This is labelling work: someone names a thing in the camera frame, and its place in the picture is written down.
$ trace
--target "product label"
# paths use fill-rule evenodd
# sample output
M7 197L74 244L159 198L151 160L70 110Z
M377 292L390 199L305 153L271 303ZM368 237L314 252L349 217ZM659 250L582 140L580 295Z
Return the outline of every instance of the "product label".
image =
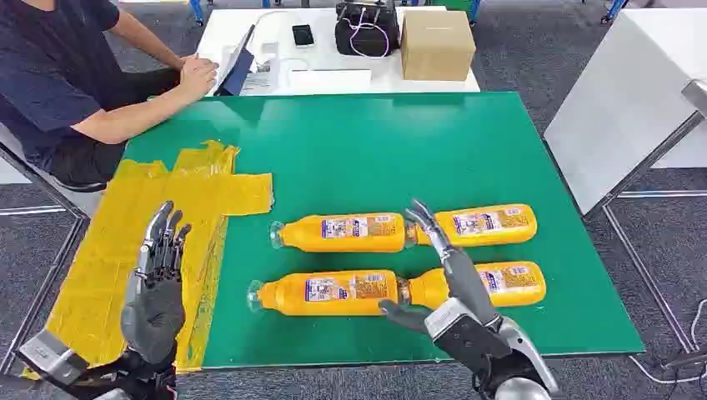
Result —
M304 300L307 302L344 300L347 296L346 289L340 287L332 277L315 277L304 283Z
M511 266L495 271L479 272L481 281L489 293L518 293L536 290L535 276L524 266Z
M452 217L459 236L472 236L528 225L528 218L519 208L502 212L463 212Z
M322 238L365 238L367 236L388 236L396 233L393 216L351 217L324 219Z
M338 280L334 277L313 277L304 283L304 300L307 302L387 296L388 284L382 273L354 275L348 281L346 278Z
M388 296L388 285L382 273L357 275L355 279L348 281L348 285L354 298L386 298Z

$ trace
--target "plastic bottle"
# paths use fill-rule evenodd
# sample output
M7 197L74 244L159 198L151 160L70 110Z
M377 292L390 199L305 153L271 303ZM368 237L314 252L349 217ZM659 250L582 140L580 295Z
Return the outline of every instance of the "plastic bottle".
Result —
M310 253L395 253L405 247L403 216L393 212L310 215L297 222L273 222L275 248L294 246Z
M545 280L534 262L496 262L475 266L498 307L523 306L542 300ZM276 282L253 281L251 309L270 308L289 316L380 315L379 301L438 308L449 293L442 268L415 279L388 270L293 273Z
M538 230L533 210L507 204L434 214L454 246L520 243ZM394 212L310 215L297 222L273 222L275 248L292 246L310 253L395 253L415 244L429 245L422 230Z
M538 231L533 209L525 204L444 211L434 216L449 236L449 241L460 247L521 243L531 239ZM430 244L429 238L418 226L415 227L414 241Z
M538 264L530 261L477 264L482 282L496 307L527 306L545 297L546 286ZM442 268L408 281L410 302L436 310L447 300L449 287Z

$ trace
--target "robotic hand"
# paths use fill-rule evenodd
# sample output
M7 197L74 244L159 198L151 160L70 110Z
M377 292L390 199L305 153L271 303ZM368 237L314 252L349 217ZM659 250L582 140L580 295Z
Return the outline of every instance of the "robotic hand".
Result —
M120 316L128 348L152 364L169 356L184 325L180 267L191 225L184 225L175 235L182 212L171 213L172 209L172 202L164 203L148 225Z
M437 310L408 310L383 300L389 320L429 335L435 346L474 374L474 389L497 400L550 399L557 383L535 346L510 318L496 312L469 255L453 247L433 214L417 200L405 217L429 236L449 285L449 300Z
M165 202L150 221L128 279L120 328L128 348L114 362L88 363L43 330L18 349L18 356L53 385L79 399L161 400L176 398L175 338L184 325L181 263L191 229L175 234L182 212Z

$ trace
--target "blue chair leg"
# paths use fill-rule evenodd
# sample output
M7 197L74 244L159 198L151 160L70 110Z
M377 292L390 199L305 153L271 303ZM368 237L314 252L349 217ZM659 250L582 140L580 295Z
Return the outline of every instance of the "blue chair leg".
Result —
M481 0L471 0L469 2L469 24L472 26L476 23L476 14L479 13L479 6L481 5Z
M201 4L199 4L199 0L189 0L189 5L191 5L192 10L194 10L194 20L196 21L197 25L202 27L203 26L203 11L201 9Z
M626 7L626 3L628 2L629 0L614 0L614 3L611 4L609 11L601 18L601 23L613 21L614 18L616 18L616 15L619 14L619 11L621 11L621 8Z

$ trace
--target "dark blue t-shirt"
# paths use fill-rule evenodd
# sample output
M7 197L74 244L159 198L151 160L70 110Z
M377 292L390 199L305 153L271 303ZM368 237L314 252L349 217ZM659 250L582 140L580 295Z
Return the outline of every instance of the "dark blue t-shirt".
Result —
M109 0L54 0L45 12L0 0L0 123L27 160L46 168L71 125L101 108L135 103L103 31L118 22Z

